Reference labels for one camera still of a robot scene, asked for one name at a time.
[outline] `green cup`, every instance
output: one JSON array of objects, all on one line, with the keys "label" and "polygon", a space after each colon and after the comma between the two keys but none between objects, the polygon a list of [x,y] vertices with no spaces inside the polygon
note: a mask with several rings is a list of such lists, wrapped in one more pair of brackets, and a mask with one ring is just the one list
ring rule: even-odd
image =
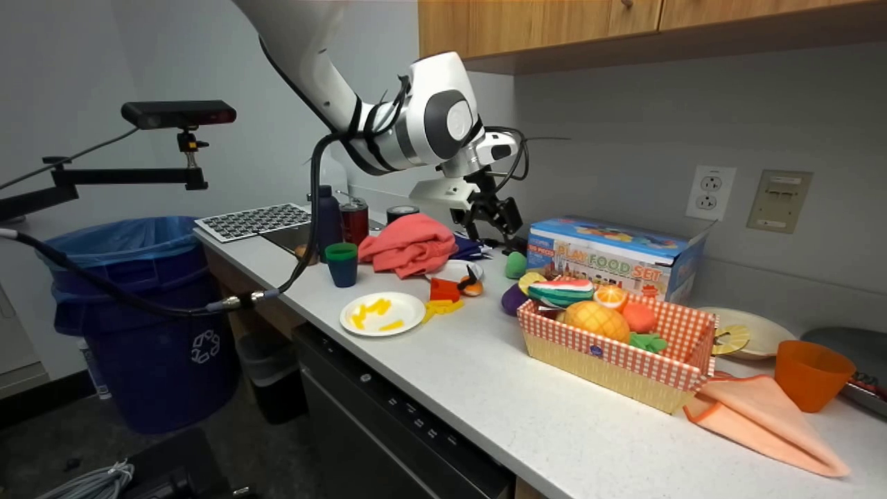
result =
[{"label": "green cup", "polygon": [[331,265],[336,287],[349,287],[358,282],[358,246],[354,244],[325,246],[325,261]]}]

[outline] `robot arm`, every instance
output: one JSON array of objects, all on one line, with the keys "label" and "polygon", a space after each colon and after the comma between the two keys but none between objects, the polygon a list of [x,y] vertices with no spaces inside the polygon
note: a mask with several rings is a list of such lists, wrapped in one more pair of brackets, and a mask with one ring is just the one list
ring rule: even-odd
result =
[{"label": "robot arm", "polygon": [[260,48],[279,77],[340,139],[353,161],[368,174],[414,167],[440,167],[440,179],[423,179],[414,200],[447,204],[468,222],[484,219],[504,232],[522,226],[515,207],[511,225],[487,215],[496,204],[487,164],[519,152],[508,132],[487,132],[476,113],[475,88],[458,53],[440,53],[414,63],[411,79],[392,103],[362,103],[339,74],[326,53],[349,0],[235,0],[259,30]]}]

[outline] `electrical outlet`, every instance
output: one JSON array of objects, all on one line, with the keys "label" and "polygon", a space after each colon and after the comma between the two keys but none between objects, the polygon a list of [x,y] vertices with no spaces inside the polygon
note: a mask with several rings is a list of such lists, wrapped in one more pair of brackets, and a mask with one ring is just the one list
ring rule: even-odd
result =
[{"label": "electrical outlet", "polygon": [[687,200],[687,215],[723,219],[734,178],[737,178],[734,167],[695,167],[690,200]]}]

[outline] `blue trash bin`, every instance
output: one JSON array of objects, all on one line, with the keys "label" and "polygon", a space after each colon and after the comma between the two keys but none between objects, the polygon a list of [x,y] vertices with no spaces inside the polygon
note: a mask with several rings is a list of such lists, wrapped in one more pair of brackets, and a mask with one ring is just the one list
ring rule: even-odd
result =
[{"label": "blue trash bin", "polygon": [[[203,307],[218,298],[192,215],[127,219],[48,242],[96,278],[149,303]],[[238,386],[225,317],[171,318],[109,296],[76,272],[52,272],[56,330],[80,335],[124,425],[157,434],[218,411]]]}]

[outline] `cardboard box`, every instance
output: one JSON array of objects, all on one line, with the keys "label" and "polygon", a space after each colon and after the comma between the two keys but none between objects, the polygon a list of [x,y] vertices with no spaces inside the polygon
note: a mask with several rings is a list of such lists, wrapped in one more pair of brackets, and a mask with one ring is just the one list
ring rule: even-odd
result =
[{"label": "cardboard box", "polygon": [[616,282],[638,296],[687,303],[705,232],[676,237],[588,219],[544,219],[530,226],[530,269]]}]

